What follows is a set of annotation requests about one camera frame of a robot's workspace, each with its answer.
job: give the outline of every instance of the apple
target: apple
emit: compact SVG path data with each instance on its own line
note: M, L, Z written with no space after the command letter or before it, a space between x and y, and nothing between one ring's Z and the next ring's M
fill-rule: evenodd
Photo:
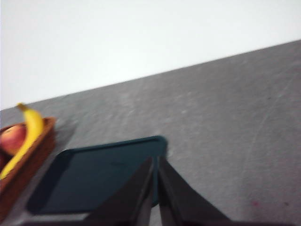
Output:
M2 132L0 136L0 147L4 152L13 156L22 146L26 136L26 127L16 125Z

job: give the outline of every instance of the banana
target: banana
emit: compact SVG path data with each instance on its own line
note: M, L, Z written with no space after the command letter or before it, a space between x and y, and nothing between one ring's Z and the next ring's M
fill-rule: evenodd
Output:
M8 175L8 173L15 167L15 165L22 159L27 150L42 133L44 128L44 121L39 112L28 108L22 103L18 103L17 107L23 112L27 130L26 137L18 152L1 171L0 179L4 179Z

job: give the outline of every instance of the fruit basket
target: fruit basket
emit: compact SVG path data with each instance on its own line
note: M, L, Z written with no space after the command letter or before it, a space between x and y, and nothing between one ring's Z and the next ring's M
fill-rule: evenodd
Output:
M47 117L43 121L44 128L42 133L30 146L21 160L0 181L0 222L4 220L32 176L55 147L55 118ZM0 134L15 125L2 128Z

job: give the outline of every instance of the white wall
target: white wall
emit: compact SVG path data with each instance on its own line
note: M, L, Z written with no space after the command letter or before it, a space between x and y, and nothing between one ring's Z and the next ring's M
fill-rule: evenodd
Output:
M300 0L2 0L1 108L298 39Z

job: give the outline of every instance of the gray surface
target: gray surface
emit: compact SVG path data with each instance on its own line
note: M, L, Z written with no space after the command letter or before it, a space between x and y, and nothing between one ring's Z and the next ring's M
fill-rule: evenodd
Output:
M301 225L301 41L31 104L58 118L57 146L4 225L65 148L163 135L169 161L233 220ZM1 112L1 126L22 121ZM158 207L150 225L160 225Z

